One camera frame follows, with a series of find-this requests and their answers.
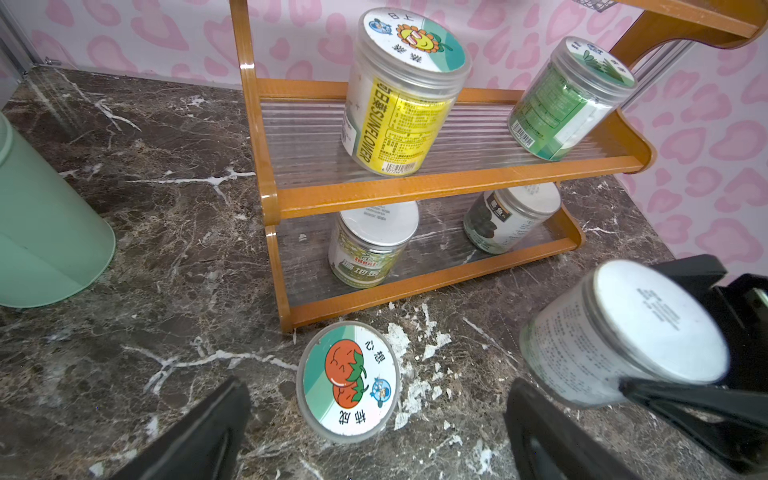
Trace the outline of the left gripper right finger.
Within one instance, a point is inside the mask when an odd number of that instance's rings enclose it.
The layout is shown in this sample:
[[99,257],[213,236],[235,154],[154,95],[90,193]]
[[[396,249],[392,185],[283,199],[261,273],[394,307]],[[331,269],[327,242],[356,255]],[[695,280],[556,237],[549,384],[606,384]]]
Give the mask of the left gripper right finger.
[[520,479],[637,477],[521,378],[511,385],[504,421]]

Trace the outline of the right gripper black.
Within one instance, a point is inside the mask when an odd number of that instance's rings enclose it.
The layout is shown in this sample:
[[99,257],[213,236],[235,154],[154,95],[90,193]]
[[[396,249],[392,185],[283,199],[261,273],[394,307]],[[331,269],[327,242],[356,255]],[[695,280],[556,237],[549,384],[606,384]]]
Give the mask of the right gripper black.
[[767,278],[743,274],[725,286],[712,255],[653,266],[690,293],[724,335],[730,367],[715,386],[624,380],[623,396],[660,417],[736,474],[767,471]]

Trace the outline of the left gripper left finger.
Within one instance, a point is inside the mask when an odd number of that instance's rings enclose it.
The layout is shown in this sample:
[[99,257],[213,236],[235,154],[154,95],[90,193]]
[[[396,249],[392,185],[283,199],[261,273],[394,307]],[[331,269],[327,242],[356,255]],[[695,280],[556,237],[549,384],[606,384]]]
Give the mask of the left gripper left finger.
[[233,479],[250,409],[246,384],[231,377],[112,477]]

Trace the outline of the white lid grey jar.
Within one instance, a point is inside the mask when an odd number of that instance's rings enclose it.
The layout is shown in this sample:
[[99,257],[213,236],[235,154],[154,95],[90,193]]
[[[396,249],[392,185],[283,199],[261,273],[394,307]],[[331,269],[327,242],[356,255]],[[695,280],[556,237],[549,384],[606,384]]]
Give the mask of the white lid grey jar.
[[709,385],[730,351],[709,312],[668,276],[630,260],[607,261],[527,323],[520,349],[551,396],[579,408],[625,400],[640,379]]

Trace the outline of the tomato lid seed jar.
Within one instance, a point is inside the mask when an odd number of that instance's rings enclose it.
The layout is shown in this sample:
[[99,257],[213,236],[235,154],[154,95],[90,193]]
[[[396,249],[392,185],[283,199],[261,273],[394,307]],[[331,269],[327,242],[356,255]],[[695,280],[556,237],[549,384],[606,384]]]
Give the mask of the tomato lid seed jar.
[[318,332],[297,372],[297,402],[309,427],[336,444],[382,431],[401,392],[395,352],[373,327],[342,321]]

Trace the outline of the green label seed jar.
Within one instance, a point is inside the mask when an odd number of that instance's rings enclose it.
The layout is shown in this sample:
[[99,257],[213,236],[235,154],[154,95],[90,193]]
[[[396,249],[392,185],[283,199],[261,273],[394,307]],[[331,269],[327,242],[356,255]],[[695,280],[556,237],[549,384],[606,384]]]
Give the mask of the green label seed jar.
[[631,69],[609,51],[565,37],[515,104],[509,131],[529,153],[559,161],[636,88]]

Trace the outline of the sunflower lid yellow jar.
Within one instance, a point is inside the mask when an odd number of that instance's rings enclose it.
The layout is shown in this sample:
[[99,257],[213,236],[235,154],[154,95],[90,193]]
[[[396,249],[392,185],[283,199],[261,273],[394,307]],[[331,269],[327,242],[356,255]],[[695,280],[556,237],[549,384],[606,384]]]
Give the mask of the sunflower lid yellow jar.
[[363,168],[382,176],[417,172],[472,68],[459,39],[415,12],[364,12],[354,47],[341,142]]

